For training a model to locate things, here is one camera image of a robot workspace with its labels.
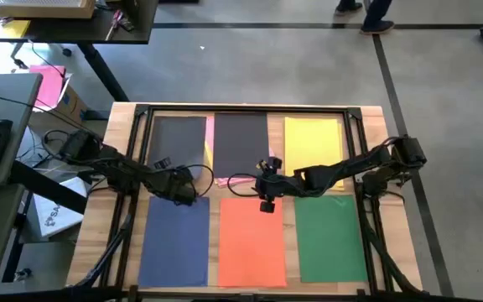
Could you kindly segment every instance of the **black floor stripe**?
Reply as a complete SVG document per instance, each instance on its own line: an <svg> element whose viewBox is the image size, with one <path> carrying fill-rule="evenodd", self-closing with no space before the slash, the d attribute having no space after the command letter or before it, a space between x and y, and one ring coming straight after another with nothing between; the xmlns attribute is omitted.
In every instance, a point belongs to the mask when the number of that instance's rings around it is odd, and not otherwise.
<svg viewBox="0 0 483 302"><path fill-rule="evenodd" d="M397 130L400 135L408 134L406 124L402 115L402 108L398 101L398 96L394 83L392 82L391 71L387 63L387 57L383 49L382 40L379 35L374 35L374 47L376 48L377 59L379 60L380 68L382 70L383 81L387 88L387 94L389 102L391 103L392 115L396 122ZM435 231L434 219L429 209L428 199L426 192L424 191L422 180L418 171L413 173L412 178L413 191L417 199L418 211L423 222L424 232L426 233L426 239L428 240L428 248L432 261L434 262L435 274L439 282L439 288L441 294L447 297L453 297L454 291L452 289L452 283L450 282L449 272L444 262L443 252L441 251L441 245L439 244L439 238Z"/></svg>
<svg viewBox="0 0 483 302"><path fill-rule="evenodd" d="M480 29L483 24L396 24L395 29Z"/></svg>
<svg viewBox="0 0 483 302"><path fill-rule="evenodd" d="M379 66L382 69L383 82L385 83L387 94L389 95L392 115L394 116L394 122L396 123L398 134L408 134L406 122L403 119L402 115L402 108L400 107L400 102L398 102L398 95L396 93L396 89L394 88L394 83L392 82L391 71L389 70L389 65L387 63L387 57L385 56L385 51L383 50L382 39L378 34L375 34L373 36L373 39L374 47L376 48L377 60L379 61Z"/></svg>
<svg viewBox="0 0 483 302"><path fill-rule="evenodd" d="M155 23L155 29L360 29L359 23Z"/></svg>
<svg viewBox="0 0 483 302"><path fill-rule="evenodd" d="M155 23L155 29L360 29L360 23ZM396 24L395 29L480 29L483 24Z"/></svg>

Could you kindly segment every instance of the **shoe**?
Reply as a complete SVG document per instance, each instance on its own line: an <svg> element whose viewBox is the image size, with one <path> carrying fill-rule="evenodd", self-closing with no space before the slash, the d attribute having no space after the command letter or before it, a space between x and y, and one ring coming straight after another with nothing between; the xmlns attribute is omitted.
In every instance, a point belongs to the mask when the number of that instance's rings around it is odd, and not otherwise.
<svg viewBox="0 0 483 302"><path fill-rule="evenodd" d="M353 8L342 8L341 6L336 7L335 9L335 16L346 16L351 13L357 13L361 10L362 4L355 3Z"/></svg>
<svg viewBox="0 0 483 302"><path fill-rule="evenodd" d="M393 27L393 21L380 21L372 26L366 26L363 24L361 27L361 34L384 34L390 31Z"/></svg>

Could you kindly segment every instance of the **colored paper sheet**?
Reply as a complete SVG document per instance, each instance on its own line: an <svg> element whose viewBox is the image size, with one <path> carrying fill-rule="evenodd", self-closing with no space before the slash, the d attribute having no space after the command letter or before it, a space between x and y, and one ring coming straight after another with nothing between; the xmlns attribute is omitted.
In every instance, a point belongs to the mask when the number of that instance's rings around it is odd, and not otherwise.
<svg viewBox="0 0 483 302"><path fill-rule="evenodd" d="M285 287L283 205L260 212L260 200L221 200L219 282L221 287Z"/></svg>
<svg viewBox="0 0 483 302"><path fill-rule="evenodd" d="M5 38L22 38L29 27L29 20L13 20L1 26L1 36Z"/></svg>
<svg viewBox="0 0 483 302"><path fill-rule="evenodd" d="M144 234L140 287L186 287L208 284L210 201L192 206L150 198Z"/></svg>
<svg viewBox="0 0 483 302"><path fill-rule="evenodd" d="M205 152L205 117L155 117L148 151L148 166L169 158L171 165L203 164ZM201 167L191 167L197 179Z"/></svg>
<svg viewBox="0 0 483 302"><path fill-rule="evenodd" d="M331 165L342 160L342 137L334 119L284 119L284 166L287 176L313 165ZM333 189L343 190L344 181Z"/></svg>
<svg viewBox="0 0 483 302"><path fill-rule="evenodd" d="M366 281L353 196L296 198L294 206L301 281Z"/></svg>
<svg viewBox="0 0 483 302"><path fill-rule="evenodd" d="M224 178L235 173L257 174L258 162L269 156L267 115L217 113L214 128L215 176Z"/></svg>
<svg viewBox="0 0 483 302"><path fill-rule="evenodd" d="M42 74L42 83L40 83L39 96L34 103L36 107L41 108L55 108L59 102L60 92L63 89L63 77L60 74L65 73L64 66L49 65L31 65L29 73Z"/></svg>
<svg viewBox="0 0 483 302"><path fill-rule="evenodd" d="M214 163L214 117L207 117L206 118L206 135L205 135L205 153L206 153L206 158L208 159L208 163L210 163L210 167L213 169L213 163ZM269 156L275 156L275 153L273 152L272 148L269 147ZM248 179L248 178L232 178L231 179L231 185L237 185L237 184L242 184L246 182L252 182L254 179ZM223 178L215 178L215 183L220 187L226 187L226 184L228 182L228 177L223 177Z"/></svg>

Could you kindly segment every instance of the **pink paper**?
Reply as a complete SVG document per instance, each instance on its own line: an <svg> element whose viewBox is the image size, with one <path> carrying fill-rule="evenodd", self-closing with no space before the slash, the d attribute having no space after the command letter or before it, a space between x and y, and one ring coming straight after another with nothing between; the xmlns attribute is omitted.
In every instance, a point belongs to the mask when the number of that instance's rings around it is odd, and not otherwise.
<svg viewBox="0 0 483 302"><path fill-rule="evenodd" d="M64 80L60 73L65 73L65 67L56 66L56 68L59 72L49 65L31 65L29 68L29 73L40 73L43 76L42 83L40 83L39 96L34 103L36 107L54 108L57 106Z"/></svg>
<svg viewBox="0 0 483 302"><path fill-rule="evenodd" d="M214 150L214 117L207 117L206 118L206 132L205 132L205 141L208 144L208 147L210 147L210 151L213 152ZM269 156L275 156L273 153L272 148L269 148ZM226 184L228 182L228 178L216 178L217 185L220 188L226 187ZM237 184L243 184L247 182L252 182L254 179L250 178L233 178L231 179L231 185L237 185Z"/></svg>

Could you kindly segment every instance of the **orange paper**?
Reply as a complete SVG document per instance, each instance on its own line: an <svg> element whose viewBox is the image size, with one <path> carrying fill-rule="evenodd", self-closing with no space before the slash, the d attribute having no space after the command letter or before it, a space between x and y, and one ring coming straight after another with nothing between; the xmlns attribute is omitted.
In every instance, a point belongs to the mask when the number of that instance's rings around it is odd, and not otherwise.
<svg viewBox="0 0 483 302"><path fill-rule="evenodd" d="M286 287L283 204L273 214L258 199L221 200L219 286Z"/></svg>

